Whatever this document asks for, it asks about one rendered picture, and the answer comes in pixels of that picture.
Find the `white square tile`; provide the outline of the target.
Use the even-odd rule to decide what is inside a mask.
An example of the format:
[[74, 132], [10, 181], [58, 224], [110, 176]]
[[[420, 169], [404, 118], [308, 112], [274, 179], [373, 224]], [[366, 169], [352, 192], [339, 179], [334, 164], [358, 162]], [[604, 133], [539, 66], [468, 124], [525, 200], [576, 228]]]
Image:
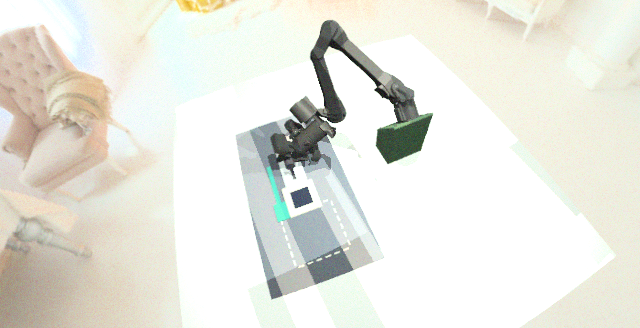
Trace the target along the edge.
[[285, 197], [290, 217], [322, 207], [312, 179], [281, 189]]

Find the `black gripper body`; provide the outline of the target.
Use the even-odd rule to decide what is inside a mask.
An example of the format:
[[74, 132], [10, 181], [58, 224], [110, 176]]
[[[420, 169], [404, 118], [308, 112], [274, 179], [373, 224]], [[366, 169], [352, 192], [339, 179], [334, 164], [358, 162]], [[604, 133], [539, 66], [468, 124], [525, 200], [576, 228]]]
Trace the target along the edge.
[[300, 134], [292, 138], [291, 141], [287, 141], [286, 136], [274, 133], [270, 137], [273, 151], [276, 154], [291, 154], [292, 152], [301, 153], [302, 156], [307, 157], [308, 154], [312, 154], [311, 161], [317, 162], [321, 158], [321, 153], [318, 148], [318, 142], [312, 141], [305, 131], [306, 128], [301, 128]]

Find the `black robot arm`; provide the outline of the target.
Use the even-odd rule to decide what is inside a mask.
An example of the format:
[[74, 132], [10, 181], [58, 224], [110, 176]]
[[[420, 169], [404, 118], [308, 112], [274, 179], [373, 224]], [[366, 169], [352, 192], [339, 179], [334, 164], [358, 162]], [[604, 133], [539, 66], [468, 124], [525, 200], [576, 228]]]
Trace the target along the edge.
[[[305, 96], [288, 109], [301, 124], [303, 122], [307, 124], [311, 119], [314, 119], [305, 129], [306, 134], [312, 141], [319, 142], [327, 134], [331, 139], [336, 135], [336, 127], [332, 127], [321, 117], [326, 118], [331, 123], [340, 123], [347, 116], [347, 110], [335, 91], [325, 61], [324, 54], [329, 46], [343, 53], [372, 79], [376, 86], [374, 90], [380, 94], [381, 98], [385, 98], [393, 104], [397, 119], [396, 124], [408, 122], [422, 115], [419, 114], [414, 100], [415, 91], [404, 86], [403, 82], [394, 75], [384, 72], [351, 42], [337, 21], [329, 19], [321, 25], [319, 37], [309, 56], [322, 91], [324, 108], [317, 108]], [[284, 123], [284, 127], [290, 133], [290, 140], [300, 134], [301, 128], [304, 128], [300, 123], [292, 119]]]

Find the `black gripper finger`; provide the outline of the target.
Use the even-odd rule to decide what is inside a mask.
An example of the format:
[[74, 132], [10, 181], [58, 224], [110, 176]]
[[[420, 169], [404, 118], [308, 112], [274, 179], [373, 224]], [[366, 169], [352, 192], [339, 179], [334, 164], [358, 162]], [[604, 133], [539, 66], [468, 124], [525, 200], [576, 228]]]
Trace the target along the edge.
[[297, 153], [297, 152], [294, 151], [291, 155], [292, 155], [294, 163], [295, 162], [301, 162], [301, 161], [308, 161], [308, 158], [305, 157], [305, 156], [302, 156], [301, 153]]
[[284, 155], [278, 154], [276, 162], [279, 163], [279, 162], [282, 162], [282, 161], [284, 161], [286, 159], [289, 159], [289, 158], [291, 158], [291, 155], [289, 155], [289, 154], [284, 154]]

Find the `grey striped mat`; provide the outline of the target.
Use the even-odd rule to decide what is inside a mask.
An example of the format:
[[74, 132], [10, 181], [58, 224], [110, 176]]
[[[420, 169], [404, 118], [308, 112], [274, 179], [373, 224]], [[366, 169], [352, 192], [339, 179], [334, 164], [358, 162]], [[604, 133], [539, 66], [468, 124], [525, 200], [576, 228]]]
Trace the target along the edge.
[[[327, 135], [318, 142], [320, 160], [311, 161], [313, 155], [309, 153], [308, 161], [301, 161], [322, 207], [278, 223], [268, 167], [272, 169], [281, 202], [286, 201], [281, 190], [286, 187], [270, 137], [274, 133], [289, 136], [284, 127], [289, 119], [300, 123], [290, 115], [235, 134], [249, 211], [272, 300], [384, 258]], [[306, 128], [313, 121], [300, 124]], [[331, 256], [326, 258], [328, 255]]]

